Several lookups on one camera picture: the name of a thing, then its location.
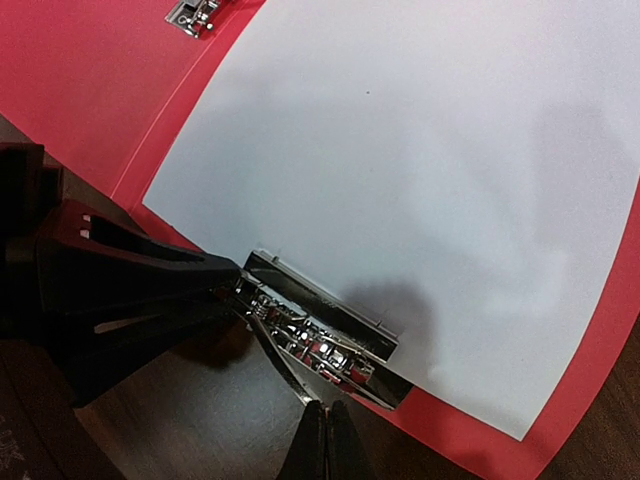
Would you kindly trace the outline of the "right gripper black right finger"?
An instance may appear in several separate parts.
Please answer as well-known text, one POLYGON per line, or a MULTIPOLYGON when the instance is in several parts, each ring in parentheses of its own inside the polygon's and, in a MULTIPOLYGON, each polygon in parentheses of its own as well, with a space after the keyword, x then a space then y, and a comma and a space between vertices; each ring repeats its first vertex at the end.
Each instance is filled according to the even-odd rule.
POLYGON ((326 458, 328 478, 335 480, 369 480, 375 472, 361 438, 342 401, 332 404, 326 423, 326 458))

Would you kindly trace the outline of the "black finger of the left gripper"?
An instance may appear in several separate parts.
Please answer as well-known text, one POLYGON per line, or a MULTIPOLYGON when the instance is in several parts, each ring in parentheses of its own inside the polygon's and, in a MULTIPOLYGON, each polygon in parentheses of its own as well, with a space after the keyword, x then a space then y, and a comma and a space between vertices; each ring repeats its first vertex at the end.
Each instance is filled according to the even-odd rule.
POLYGON ((230 259, 156 241, 65 200, 1 219, 1 337, 43 348, 81 408, 214 323, 230 259))

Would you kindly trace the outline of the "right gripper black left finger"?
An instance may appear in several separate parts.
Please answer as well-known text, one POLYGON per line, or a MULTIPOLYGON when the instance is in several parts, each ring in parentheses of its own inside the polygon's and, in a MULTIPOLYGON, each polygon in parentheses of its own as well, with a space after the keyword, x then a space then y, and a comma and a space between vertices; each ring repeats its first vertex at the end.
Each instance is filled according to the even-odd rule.
POLYGON ((306 405, 282 465, 283 480, 328 478, 326 421, 321 402, 311 401, 306 405))

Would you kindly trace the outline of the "metal bottom folder clip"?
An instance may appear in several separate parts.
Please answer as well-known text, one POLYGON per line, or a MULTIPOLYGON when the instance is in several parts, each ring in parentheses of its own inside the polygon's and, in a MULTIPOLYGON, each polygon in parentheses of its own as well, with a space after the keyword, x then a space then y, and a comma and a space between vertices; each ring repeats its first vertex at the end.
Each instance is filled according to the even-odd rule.
POLYGON ((399 346, 396 335, 265 251, 247 258, 231 305, 304 400, 310 395, 293 364, 387 410, 399 407, 413 388, 387 366, 399 346))

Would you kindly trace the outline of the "red file folder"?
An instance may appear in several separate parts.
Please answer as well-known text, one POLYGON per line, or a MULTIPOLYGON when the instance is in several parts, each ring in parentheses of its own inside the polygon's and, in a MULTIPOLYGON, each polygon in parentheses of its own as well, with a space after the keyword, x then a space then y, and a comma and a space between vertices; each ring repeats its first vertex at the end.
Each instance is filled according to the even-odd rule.
MULTIPOLYGON (((217 68, 268 1, 223 4, 198 39, 165 21, 177 2, 3 2, 1 112, 150 233, 189 245, 144 198, 217 68)), ((484 478, 533 479, 586 413, 638 314, 639 178, 593 316, 522 439, 412 382, 388 419, 484 478)))

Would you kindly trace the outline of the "large white paper sheet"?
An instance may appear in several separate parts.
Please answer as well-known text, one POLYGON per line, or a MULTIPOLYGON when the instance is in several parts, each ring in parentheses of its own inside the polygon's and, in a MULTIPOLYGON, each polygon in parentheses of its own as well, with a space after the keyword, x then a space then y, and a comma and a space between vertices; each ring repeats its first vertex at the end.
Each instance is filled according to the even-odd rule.
POLYGON ((396 373, 522 439, 638 178, 635 1, 268 1, 144 203, 277 256, 394 332, 396 373))

